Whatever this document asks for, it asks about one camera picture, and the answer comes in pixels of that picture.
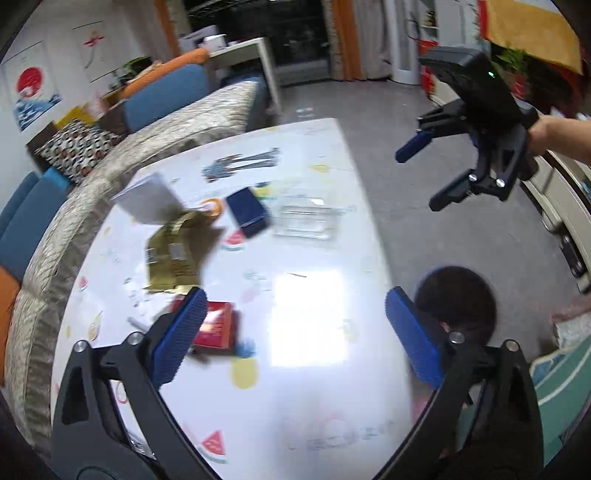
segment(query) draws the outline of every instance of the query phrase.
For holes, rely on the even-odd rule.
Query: table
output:
[[[209,58],[210,60],[207,62],[207,65],[214,70],[236,65],[243,61],[260,59],[269,93],[271,94],[271,100],[273,101],[274,113],[276,115],[281,113],[281,96],[279,94],[277,78],[275,77],[275,61],[269,41],[266,38],[253,38],[222,48],[221,50],[211,52]]]
[[[240,170],[207,183],[202,168],[232,154],[278,148],[275,167]],[[225,480],[370,479],[410,431],[404,350],[384,312],[391,288],[365,193],[334,119],[271,127],[185,151],[143,168],[159,171],[187,207],[254,186],[273,211],[281,196],[307,192],[338,208],[329,241],[278,236],[223,242],[201,272],[211,301],[241,313],[239,357],[183,361],[161,395],[178,424]],[[236,229],[225,210],[222,239]],[[128,317],[148,318],[170,301],[148,296],[143,247],[158,226],[115,206],[104,221],[64,312],[53,365],[51,411],[70,351],[120,343]],[[141,432],[125,391],[113,383],[122,418]]]

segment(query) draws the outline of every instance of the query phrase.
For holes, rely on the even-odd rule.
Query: gold packaging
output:
[[[146,247],[147,291],[187,294],[200,285],[197,272],[219,237],[220,230],[211,227],[216,217],[190,210],[152,235]]]

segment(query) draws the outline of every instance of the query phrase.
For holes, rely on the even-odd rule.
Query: yellow cloth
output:
[[[62,118],[60,118],[57,122],[53,122],[53,123],[55,124],[55,126],[58,130],[61,130],[62,128],[64,128],[68,123],[70,123],[74,119],[81,120],[86,125],[92,125],[93,123],[95,123],[94,119],[81,106],[75,106],[72,110],[70,110]]]
[[[486,0],[488,39],[583,73],[579,39],[560,14],[515,0]]]

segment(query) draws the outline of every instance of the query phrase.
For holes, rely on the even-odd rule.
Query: floor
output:
[[[475,165],[467,138],[435,140],[407,164],[395,150],[432,108],[421,90],[393,82],[321,82],[283,90],[281,122],[337,118],[371,204],[392,282],[414,295],[441,265],[461,265],[495,290],[499,319],[491,345],[513,338],[532,360],[552,350],[550,313],[578,290],[558,240],[527,195],[516,187],[505,203],[475,196],[441,212],[430,196]]]

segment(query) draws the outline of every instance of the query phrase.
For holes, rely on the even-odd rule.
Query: potted plant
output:
[[[511,93],[520,100],[525,100],[530,91],[527,81],[527,61],[525,50],[506,48],[496,58],[502,62],[502,66],[494,62],[505,83],[509,85]]]

